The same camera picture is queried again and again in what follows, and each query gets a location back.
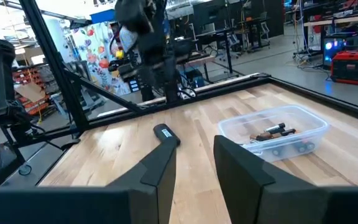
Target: electronic equipment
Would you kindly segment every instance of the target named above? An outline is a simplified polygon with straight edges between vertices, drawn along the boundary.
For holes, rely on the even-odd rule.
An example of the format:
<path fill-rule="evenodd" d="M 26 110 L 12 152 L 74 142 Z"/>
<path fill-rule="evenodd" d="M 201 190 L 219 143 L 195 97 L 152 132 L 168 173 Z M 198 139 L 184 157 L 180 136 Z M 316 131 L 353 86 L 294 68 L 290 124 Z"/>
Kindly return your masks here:
<path fill-rule="evenodd" d="M 358 85 L 358 46 L 347 46 L 333 59 L 331 79 L 334 82 Z"/>
<path fill-rule="evenodd" d="M 343 49 L 343 47 L 348 45 L 358 45 L 358 34 L 355 32 L 337 33 L 327 35 L 323 41 L 323 68 L 330 69 L 333 58 Z"/>
<path fill-rule="evenodd" d="M 225 0 L 212 0 L 193 5 L 194 25 L 196 33 L 200 34 L 200 27 L 206 24 L 221 22 L 227 19 L 228 13 Z"/>
<path fill-rule="evenodd" d="M 358 223 L 358 187 L 317 187 L 223 136 L 214 158 L 233 224 Z"/>
<path fill-rule="evenodd" d="M 105 187 L 0 187 L 0 223 L 168 224 L 176 147 L 164 139 Z"/>

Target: red equipment case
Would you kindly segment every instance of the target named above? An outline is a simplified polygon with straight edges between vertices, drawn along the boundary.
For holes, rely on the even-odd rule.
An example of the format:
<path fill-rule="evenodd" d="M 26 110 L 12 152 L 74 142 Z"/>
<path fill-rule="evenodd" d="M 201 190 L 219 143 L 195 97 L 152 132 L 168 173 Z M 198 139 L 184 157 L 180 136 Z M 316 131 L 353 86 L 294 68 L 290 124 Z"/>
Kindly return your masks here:
<path fill-rule="evenodd" d="M 334 82 L 358 85 L 358 51 L 348 50 L 358 46 L 346 46 L 333 58 L 331 79 Z"/>

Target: black metal frame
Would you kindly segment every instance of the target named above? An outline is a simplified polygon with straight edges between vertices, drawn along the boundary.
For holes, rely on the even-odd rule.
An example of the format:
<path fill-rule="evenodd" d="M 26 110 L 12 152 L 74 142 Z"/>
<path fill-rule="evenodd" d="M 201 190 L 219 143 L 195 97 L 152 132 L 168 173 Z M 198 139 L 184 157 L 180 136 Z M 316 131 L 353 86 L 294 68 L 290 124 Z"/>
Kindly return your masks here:
<path fill-rule="evenodd" d="M 206 100 L 208 98 L 213 98 L 215 96 L 225 95 L 234 91 L 244 90 L 247 88 L 252 88 L 255 86 L 263 85 L 266 83 L 274 83 L 281 87 L 291 89 L 291 91 L 296 91 L 306 97 L 312 98 L 314 100 L 319 100 L 322 103 L 325 103 L 329 106 L 335 107 L 337 109 L 343 110 L 353 116 L 358 117 L 358 106 L 345 101 L 341 101 L 324 94 L 311 91 L 302 86 L 294 85 L 292 83 L 273 78 L 268 74 L 258 73 L 248 78 L 240 78 L 239 80 L 234 80 L 228 83 L 220 83 L 216 86 L 210 86 L 209 88 L 199 88 L 197 91 L 197 97 L 189 100 L 176 101 L 173 103 L 166 103 L 165 100 L 160 100 L 147 105 L 136 105 L 131 102 L 128 102 L 112 93 L 94 85 L 88 80 L 82 78 L 81 76 L 70 72 L 68 69 L 64 68 L 64 65 L 61 61 L 61 58 L 58 57 L 58 53 L 53 40 L 49 34 L 47 26 L 45 25 L 44 20 L 42 19 L 41 13 L 35 3 L 35 0 L 20 0 L 22 8 L 35 32 L 37 40 L 44 52 L 44 55 L 50 65 L 50 68 L 55 76 L 55 79 L 59 85 L 62 95 L 67 104 L 67 108 L 73 116 L 75 125 L 65 126 L 57 128 L 51 131 L 47 131 L 44 136 L 33 141 L 26 142 L 25 144 L 18 144 L 13 142 L 12 139 L 8 139 L 10 143 L 14 146 L 14 149 L 18 151 L 19 147 L 28 146 L 38 142 L 48 141 L 55 138 L 59 138 L 66 135 L 71 135 L 74 133 L 81 134 L 83 131 L 102 127 L 105 125 L 117 123 L 120 121 L 125 121 L 128 119 L 136 118 L 139 116 L 156 113 L 158 111 L 167 110 L 177 106 L 182 106 L 188 103 L 194 103 L 201 100 Z M 127 108 L 126 110 L 118 111 L 113 114 L 102 116 L 99 118 L 88 120 L 84 114 L 84 111 L 81 108 L 80 102 L 74 94 L 73 85 L 83 85 L 90 90 L 95 91 L 96 93 L 109 98 L 110 100 L 122 105 Z M 12 174 L 20 165 L 25 161 L 23 159 L 17 159 L 13 164 L 9 166 L 9 169 L 5 169 L 0 173 L 0 184 L 3 182 L 4 178 L 7 178 Z M 49 168 L 47 173 L 53 169 L 53 166 Z"/>

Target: blue light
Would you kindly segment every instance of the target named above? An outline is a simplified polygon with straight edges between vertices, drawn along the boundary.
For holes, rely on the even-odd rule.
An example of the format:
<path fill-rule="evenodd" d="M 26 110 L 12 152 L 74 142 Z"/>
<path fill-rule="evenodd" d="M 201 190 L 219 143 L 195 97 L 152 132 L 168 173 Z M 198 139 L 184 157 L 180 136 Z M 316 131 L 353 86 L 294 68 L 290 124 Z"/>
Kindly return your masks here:
<path fill-rule="evenodd" d="M 329 50 L 329 49 L 331 49 L 332 47 L 333 47 L 333 43 L 328 42 L 328 43 L 326 44 L 326 50 Z"/>

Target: wood surface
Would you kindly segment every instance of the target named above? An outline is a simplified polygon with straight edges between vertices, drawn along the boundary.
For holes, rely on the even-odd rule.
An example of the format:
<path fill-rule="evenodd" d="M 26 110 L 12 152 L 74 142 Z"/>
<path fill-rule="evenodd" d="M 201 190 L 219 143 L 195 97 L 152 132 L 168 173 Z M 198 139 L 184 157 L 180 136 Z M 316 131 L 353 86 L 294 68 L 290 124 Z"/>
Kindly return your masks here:
<path fill-rule="evenodd" d="M 342 18 L 342 19 L 335 19 L 336 24 L 347 23 L 347 22 L 358 22 L 358 16 L 345 17 L 345 18 Z M 332 23 L 333 23 L 332 19 L 326 19 L 326 20 L 323 20 L 323 21 L 306 22 L 303 25 L 305 27 L 308 27 L 308 26 L 330 25 Z"/>
<path fill-rule="evenodd" d="M 273 164 L 316 185 L 358 185 L 358 119 L 273 84 L 89 130 L 40 185 L 105 186 L 159 144 L 152 129 L 166 123 L 181 139 L 170 223 L 230 223 L 213 158 L 218 123 L 288 104 L 309 109 L 330 129 L 314 153 Z"/>

